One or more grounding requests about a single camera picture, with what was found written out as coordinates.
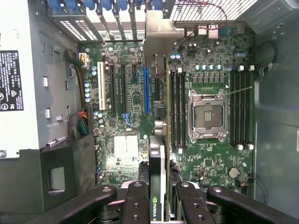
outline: power supply label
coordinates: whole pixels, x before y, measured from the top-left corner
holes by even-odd
[[[23,110],[19,53],[0,50],[0,112]]]

